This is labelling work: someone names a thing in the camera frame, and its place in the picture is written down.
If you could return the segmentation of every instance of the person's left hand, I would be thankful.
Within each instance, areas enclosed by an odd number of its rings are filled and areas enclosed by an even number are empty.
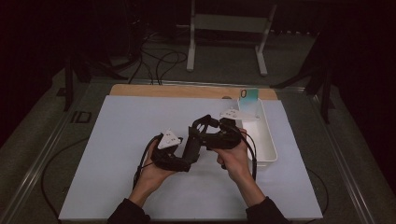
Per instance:
[[[176,173],[175,171],[163,170],[152,162],[151,154],[157,144],[157,141],[159,140],[155,140],[149,146],[148,155],[143,165],[144,168],[142,169],[142,173],[136,183],[136,186],[129,197],[129,200],[140,207],[143,206],[147,197],[160,187],[166,177]]]

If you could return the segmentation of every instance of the metal leg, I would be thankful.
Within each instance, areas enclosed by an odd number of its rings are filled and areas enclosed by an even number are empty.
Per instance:
[[[332,85],[332,72],[330,69],[326,71],[326,77],[322,89],[322,101],[320,105],[320,114],[326,123],[329,122],[329,104],[330,104],[330,91]]]
[[[260,43],[259,46],[256,46],[255,48],[257,62],[260,68],[260,75],[263,77],[266,77],[268,75],[268,72],[267,72],[267,67],[265,66],[265,61],[264,61],[264,56],[262,55],[262,51],[264,50],[265,42],[267,41],[268,35],[270,33],[271,24],[274,19],[275,11],[276,11],[276,5],[273,5],[271,7],[270,14],[268,15],[268,20],[267,23],[265,24],[264,32],[262,33],[262,42]]]
[[[67,55],[64,60],[64,85],[65,85],[65,101],[64,111],[68,111],[73,103],[73,68],[71,64],[71,56]]]
[[[195,61],[195,0],[191,0],[190,47],[187,58],[187,71],[194,70]]]

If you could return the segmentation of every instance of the black cable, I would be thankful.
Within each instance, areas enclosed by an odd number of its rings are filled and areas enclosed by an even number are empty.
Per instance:
[[[136,61],[137,60],[133,60],[133,61],[131,60],[131,61],[127,62],[127,63],[117,64],[117,65],[112,66],[111,69],[114,72],[119,73],[119,72],[121,72],[123,70],[126,70],[127,68],[133,66],[136,63]]]
[[[139,178],[140,178],[140,174],[141,174],[141,172],[142,172],[142,169],[143,169],[144,167],[147,166],[147,165],[146,165],[146,166],[143,166],[143,163],[144,163],[144,161],[145,161],[146,154],[147,154],[148,151],[149,151],[149,147],[151,146],[151,144],[152,144],[155,140],[160,139],[161,137],[162,137],[162,135],[159,134],[159,135],[154,136],[153,138],[151,138],[151,140],[148,142],[148,145],[146,146],[145,151],[143,152],[142,159],[140,160],[140,164],[137,166],[136,173],[134,173],[134,185],[133,185],[133,189],[134,189],[134,187],[136,186],[137,181],[138,181]]]
[[[323,179],[320,178],[320,176],[319,176],[317,173],[315,173],[314,171],[312,171],[311,169],[309,169],[309,168],[306,167],[306,166],[305,166],[305,168],[306,168],[307,171],[311,172],[313,175],[315,175],[315,176],[319,179],[319,181],[320,181],[321,184],[323,185],[323,188],[324,188],[324,190],[325,190],[325,192],[326,192],[326,205],[325,205],[325,207],[324,207],[324,209],[323,209],[323,211],[322,211],[322,215],[324,216],[324,214],[326,213],[327,209],[329,208],[329,200],[330,200],[330,199],[329,199],[329,191],[328,191],[328,189],[327,189],[327,187],[326,187],[326,184],[324,183]],[[317,220],[317,219],[312,219],[312,220],[310,220],[310,221],[305,222],[305,224],[311,223],[311,222],[316,221],[316,220]]]
[[[148,167],[148,166],[150,166],[150,165],[152,165],[152,164],[154,164],[156,161],[152,161],[151,163],[149,163],[149,164],[147,164],[147,165],[144,165],[144,166],[142,166],[142,169],[143,168],[145,168],[145,167]]]
[[[152,33],[151,35],[148,36],[148,42],[152,42],[152,43],[163,43],[163,42],[167,42],[172,40],[172,37],[170,36],[161,36],[161,33],[155,32]],[[160,38],[152,38],[156,35],[160,35]]]
[[[247,145],[247,149],[250,152],[251,162],[252,162],[251,175],[253,176],[253,179],[256,180],[256,175],[257,175],[257,149],[256,149],[256,144],[254,143],[253,138],[248,133],[240,132],[240,131],[239,131],[239,133],[240,133],[241,139]],[[248,143],[248,140],[244,137],[244,135],[242,135],[242,133],[244,133],[247,137],[250,138],[251,142],[253,143],[254,152],[253,152],[253,149],[251,148],[251,145]]]
[[[132,79],[134,79],[134,77],[136,76],[137,72],[140,70],[140,67],[142,66],[143,63],[143,58],[142,58],[142,53],[139,54],[139,65],[137,66],[137,68],[134,70],[134,73],[132,74],[131,78],[128,81],[128,84],[131,84]]]
[[[149,65],[145,62],[143,62],[143,65],[145,65],[146,69],[148,70],[148,77],[150,79],[150,85],[154,85],[154,78],[152,77],[151,69],[149,68]]]
[[[46,193],[45,188],[44,188],[44,178],[45,178],[47,169],[49,168],[50,163],[51,163],[57,156],[59,156],[59,154],[61,154],[62,152],[66,151],[67,149],[69,149],[69,148],[71,148],[71,147],[74,147],[74,146],[76,146],[76,145],[78,145],[78,144],[80,144],[80,143],[82,143],[82,142],[87,141],[89,138],[90,138],[90,137],[83,138],[83,139],[81,139],[81,140],[79,140],[79,141],[77,141],[77,142],[75,142],[75,143],[73,143],[73,144],[71,144],[71,145],[69,145],[69,146],[67,146],[67,147],[64,147],[64,148],[62,148],[61,150],[59,150],[57,153],[55,153],[55,154],[49,159],[49,161],[47,161],[47,164],[46,164],[46,166],[44,167],[44,169],[43,169],[43,171],[42,171],[42,173],[41,173],[41,179],[40,179],[40,189],[41,189],[41,193],[43,194],[44,200],[46,201],[46,203],[47,203],[47,205],[49,206],[49,208],[50,208],[52,214],[55,216],[55,218],[57,219],[57,221],[58,221],[59,224],[62,224],[62,221],[61,221],[60,219],[58,219],[59,214],[58,214],[58,212],[56,211],[55,207],[54,207],[54,206],[52,205],[52,203],[50,202],[50,199],[49,199],[49,197],[47,196],[47,193]]]
[[[142,49],[142,52],[147,54],[148,56],[158,60],[156,68],[155,68],[155,76],[157,78],[158,84],[162,85],[163,84],[164,75],[166,73],[168,73],[172,68],[174,68],[178,63],[184,63],[187,60],[188,57],[187,57],[187,54],[185,54],[183,52],[178,52],[178,51],[175,51],[175,50],[172,50],[172,49],[156,49],[156,50],[169,50],[170,52],[165,53],[162,57],[157,57],[157,56],[155,56],[155,55],[153,55],[151,53],[146,52],[143,49]],[[175,61],[167,61],[167,60],[165,60],[166,57],[168,57],[169,55],[172,55],[172,54],[176,54],[176,56],[177,56],[177,59]],[[164,71],[164,72],[162,72],[160,74],[159,73],[159,68],[160,68],[161,63],[170,63],[170,64],[172,64],[172,66],[170,68],[168,68],[166,71]]]

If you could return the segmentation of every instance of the white tabletop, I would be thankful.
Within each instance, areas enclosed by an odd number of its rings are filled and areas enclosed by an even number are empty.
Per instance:
[[[280,101],[263,101],[278,159],[259,168],[257,183],[286,218],[321,218],[318,201]],[[60,219],[107,219],[131,192],[149,140],[171,129],[184,141],[204,115],[237,108],[235,100],[107,96],[62,208]],[[234,182],[203,147],[188,173],[165,180],[144,205],[153,220],[239,220],[246,205]]]

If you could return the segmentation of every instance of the white container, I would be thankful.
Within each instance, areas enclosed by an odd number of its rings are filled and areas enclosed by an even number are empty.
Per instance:
[[[251,139],[247,137],[247,142],[250,144],[254,150],[254,145],[256,145],[256,159],[257,166],[268,166],[272,162],[277,160],[276,148],[271,136],[271,131],[268,127],[267,118],[265,117],[264,107],[262,106],[262,100],[258,99],[256,103],[252,104],[240,104],[238,101],[239,111],[246,113],[254,113],[256,120],[241,120],[242,128],[247,130],[247,134],[253,139],[254,144]],[[248,157],[252,160],[251,154],[248,153]]]

